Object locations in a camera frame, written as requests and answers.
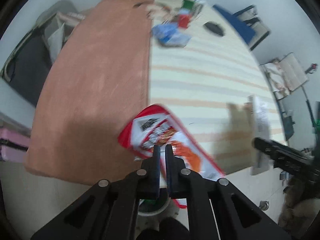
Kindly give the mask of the red white snack bag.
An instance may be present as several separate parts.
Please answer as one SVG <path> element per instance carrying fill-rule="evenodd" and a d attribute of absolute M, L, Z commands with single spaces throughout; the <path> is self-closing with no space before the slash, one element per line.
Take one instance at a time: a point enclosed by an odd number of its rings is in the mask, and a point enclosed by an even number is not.
<path fill-rule="evenodd" d="M 151 105 L 135 116 L 118 135 L 121 146 L 141 159 L 152 156 L 155 145 L 160 146 L 160 171 L 165 171 L 165 146 L 172 146 L 174 156 L 183 159 L 186 168 L 197 172 L 204 179 L 217 181 L 223 171 L 205 152 L 180 120 L 161 105 Z"/>

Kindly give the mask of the blue tissue packet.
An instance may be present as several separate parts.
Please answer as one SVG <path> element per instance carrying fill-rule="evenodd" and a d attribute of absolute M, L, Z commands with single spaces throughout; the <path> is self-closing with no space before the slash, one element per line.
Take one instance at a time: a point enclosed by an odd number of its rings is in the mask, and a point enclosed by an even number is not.
<path fill-rule="evenodd" d="M 155 25 L 151 29 L 153 37 L 165 47 L 185 47 L 191 36 L 179 31 L 177 23 Z"/>

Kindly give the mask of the green white carton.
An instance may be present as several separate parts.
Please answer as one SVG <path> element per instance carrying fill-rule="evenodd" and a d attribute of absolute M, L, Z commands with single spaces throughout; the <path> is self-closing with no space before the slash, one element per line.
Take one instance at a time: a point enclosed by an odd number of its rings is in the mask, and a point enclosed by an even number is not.
<path fill-rule="evenodd" d="M 178 11 L 178 27 L 187 29 L 189 23 L 199 15 L 200 9 L 200 0 L 183 0 L 182 6 Z"/>

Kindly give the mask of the white trash bin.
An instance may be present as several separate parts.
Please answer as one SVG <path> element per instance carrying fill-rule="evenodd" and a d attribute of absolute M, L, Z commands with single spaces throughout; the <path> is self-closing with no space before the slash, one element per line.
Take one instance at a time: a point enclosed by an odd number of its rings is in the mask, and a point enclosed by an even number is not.
<path fill-rule="evenodd" d="M 156 200 L 141 199 L 139 201 L 138 215 L 141 217 L 152 217 L 162 213 L 170 204 L 168 191 L 160 188 L 159 197 Z"/>

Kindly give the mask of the pink suitcase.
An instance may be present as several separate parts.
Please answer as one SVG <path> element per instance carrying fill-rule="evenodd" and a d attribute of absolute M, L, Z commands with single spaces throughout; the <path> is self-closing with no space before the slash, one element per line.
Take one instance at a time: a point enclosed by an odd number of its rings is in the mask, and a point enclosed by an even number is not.
<path fill-rule="evenodd" d="M 30 138 L 1 127 L 1 161 L 23 163 Z"/>

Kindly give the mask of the pink brown tablecloth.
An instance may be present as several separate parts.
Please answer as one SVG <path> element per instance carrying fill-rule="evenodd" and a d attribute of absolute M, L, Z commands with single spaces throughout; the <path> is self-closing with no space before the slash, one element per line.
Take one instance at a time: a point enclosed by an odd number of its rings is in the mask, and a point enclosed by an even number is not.
<path fill-rule="evenodd" d="M 148 104 L 148 0 L 103 0 L 76 26 L 39 97 L 25 169 L 85 185 L 138 167 L 117 137 Z"/>

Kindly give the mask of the blue cushion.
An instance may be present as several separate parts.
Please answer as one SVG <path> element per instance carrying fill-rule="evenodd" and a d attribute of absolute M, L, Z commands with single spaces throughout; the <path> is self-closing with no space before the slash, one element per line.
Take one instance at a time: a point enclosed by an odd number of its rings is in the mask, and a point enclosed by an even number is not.
<path fill-rule="evenodd" d="M 213 5 L 213 8 L 229 22 L 229 24 L 236 30 L 244 42 L 249 45 L 255 36 L 255 31 L 223 7 L 215 4 Z"/>

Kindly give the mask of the grey chair with bag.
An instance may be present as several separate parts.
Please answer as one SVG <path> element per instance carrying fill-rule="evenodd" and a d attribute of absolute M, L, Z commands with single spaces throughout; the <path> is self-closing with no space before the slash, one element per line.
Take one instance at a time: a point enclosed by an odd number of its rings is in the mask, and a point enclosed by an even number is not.
<path fill-rule="evenodd" d="M 85 16 L 70 0 L 44 11 L 6 60 L 1 78 L 22 98 L 37 105 L 51 67 L 73 29 Z"/>

